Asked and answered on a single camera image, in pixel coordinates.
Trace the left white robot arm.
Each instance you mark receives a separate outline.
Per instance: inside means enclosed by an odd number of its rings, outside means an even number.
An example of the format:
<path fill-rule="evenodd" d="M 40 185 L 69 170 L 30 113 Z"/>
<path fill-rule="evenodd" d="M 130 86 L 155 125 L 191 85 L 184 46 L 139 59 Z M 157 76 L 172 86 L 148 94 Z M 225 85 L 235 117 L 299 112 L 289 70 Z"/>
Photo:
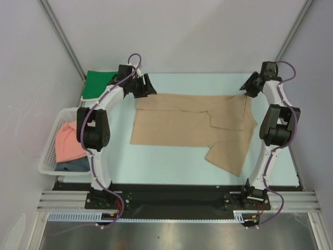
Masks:
<path fill-rule="evenodd" d="M 139 66 L 131 64 L 119 66 L 118 73 L 111 78 L 95 104 L 77 110 L 76 137 L 87 154 L 93 178 L 85 208 L 107 209 L 114 203 L 123 203 L 121 196 L 109 189 L 112 181 L 102 153 L 111 139 L 108 113 L 128 94 L 133 94 L 134 98 L 157 94 L 149 75 L 141 74 Z"/>

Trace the beige t shirt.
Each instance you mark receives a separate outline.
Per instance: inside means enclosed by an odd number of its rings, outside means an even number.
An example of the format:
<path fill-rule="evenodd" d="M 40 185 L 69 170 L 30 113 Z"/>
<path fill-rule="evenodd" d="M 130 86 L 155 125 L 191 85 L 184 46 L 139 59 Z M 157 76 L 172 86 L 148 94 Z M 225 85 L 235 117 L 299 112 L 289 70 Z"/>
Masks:
<path fill-rule="evenodd" d="M 131 144 L 208 147 L 205 160 L 240 176 L 257 122 L 245 95 L 154 94 L 136 102 Z"/>

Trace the aluminium rail frame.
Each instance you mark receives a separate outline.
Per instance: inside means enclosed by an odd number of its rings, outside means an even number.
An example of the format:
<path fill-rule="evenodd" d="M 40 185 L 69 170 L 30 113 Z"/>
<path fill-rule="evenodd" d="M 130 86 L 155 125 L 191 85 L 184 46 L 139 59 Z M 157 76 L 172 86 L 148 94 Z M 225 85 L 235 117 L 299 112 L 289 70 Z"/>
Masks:
<path fill-rule="evenodd" d="M 117 222 L 124 204 L 85 208 L 87 183 L 57 182 L 41 195 L 36 247 L 40 249 L 332 249 L 314 192 L 300 187 L 275 187 L 269 193 L 271 209 L 234 210 L 245 223 Z M 50 222 L 52 211 L 110 213 L 111 223 Z"/>

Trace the white plastic basket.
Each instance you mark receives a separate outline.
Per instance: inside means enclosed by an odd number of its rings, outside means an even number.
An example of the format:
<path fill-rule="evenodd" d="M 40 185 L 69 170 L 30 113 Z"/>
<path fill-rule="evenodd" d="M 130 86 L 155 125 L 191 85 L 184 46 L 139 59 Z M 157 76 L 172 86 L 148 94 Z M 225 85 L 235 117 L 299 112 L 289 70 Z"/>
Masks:
<path fill-rule="evenodd" d="M 50 130 L 50 134 L 46 141 L 45 147 L 43 149 L 40 161 L 38 164 L 38 171 L 41 174 L 47 174 L 50 176 L 86 176 L 91 172 L 77 172 L 77 171 L 56 171 L 56 153 L 55 153 L 55 141 L 56 135 L 60 128 L 68 122 L 75 121 L 77 118 L 76 112 L 78 108 L 65 108 L 62 109 Z"/>

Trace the blue grey t shirt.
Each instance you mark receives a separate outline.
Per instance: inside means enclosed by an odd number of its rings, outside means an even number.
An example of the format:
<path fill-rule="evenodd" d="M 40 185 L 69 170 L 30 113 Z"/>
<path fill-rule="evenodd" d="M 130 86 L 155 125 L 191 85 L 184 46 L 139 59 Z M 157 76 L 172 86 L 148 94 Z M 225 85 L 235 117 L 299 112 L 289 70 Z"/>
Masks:
<path fill-rule="evenodd" d="M 87 157 L 78 159 L 58 162 L 56 163 L 55 171 L 69 171 L 69 172 L 88 172 L 90 166 Z"/>

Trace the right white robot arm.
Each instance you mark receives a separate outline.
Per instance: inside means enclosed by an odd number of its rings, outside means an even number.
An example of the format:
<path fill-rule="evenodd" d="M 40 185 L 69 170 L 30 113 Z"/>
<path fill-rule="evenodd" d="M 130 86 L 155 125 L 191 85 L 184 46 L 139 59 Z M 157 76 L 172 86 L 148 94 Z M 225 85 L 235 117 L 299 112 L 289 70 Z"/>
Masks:
<path fill-rule="evenodd" d="M 241 86 L 245 95 L 255 98 L 263 93 L 269 104 L 259 129 L 262 142 L 256 166 L 243 186 L 239 201 L 246 209 L 255 209 L 268 203 L 269 178 L 274 163 L 280 152 L 293 141 L 300 118 L 301 110 L 292 106 L 284 92 L 283 84 L 295 78 L 296 70 L 288 62 L 283 61 L 293 70 L 293 76 L 283 80 L 278 75 L 280 62 L 265 61 L 261 71 L 254 72 Z"/>

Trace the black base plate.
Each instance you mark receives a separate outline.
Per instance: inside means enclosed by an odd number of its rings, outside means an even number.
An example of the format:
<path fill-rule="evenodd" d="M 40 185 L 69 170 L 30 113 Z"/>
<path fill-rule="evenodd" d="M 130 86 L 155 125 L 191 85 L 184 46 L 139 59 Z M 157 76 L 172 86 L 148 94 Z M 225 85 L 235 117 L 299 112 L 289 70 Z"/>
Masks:
<path fill-rule="evenodd" d="M 119 184 L 109 188 L 124 201 L 123 219 L 218 220 L 234 210 L 271 209 L 269 197 L 247 199 L 241 185 Z"/>

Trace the pink t shirt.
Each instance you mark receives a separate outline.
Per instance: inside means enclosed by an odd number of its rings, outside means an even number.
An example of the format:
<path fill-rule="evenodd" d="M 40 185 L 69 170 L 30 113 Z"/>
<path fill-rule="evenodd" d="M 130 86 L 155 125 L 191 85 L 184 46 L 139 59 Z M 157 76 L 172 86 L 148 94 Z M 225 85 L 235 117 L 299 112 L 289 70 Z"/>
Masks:
<path fill-rule="evenodd" d="M 85 150 L 76 138 L 77 121 L 65 122 L 55 139 L 56 163 L 72 161 L 86 156 Z"/>

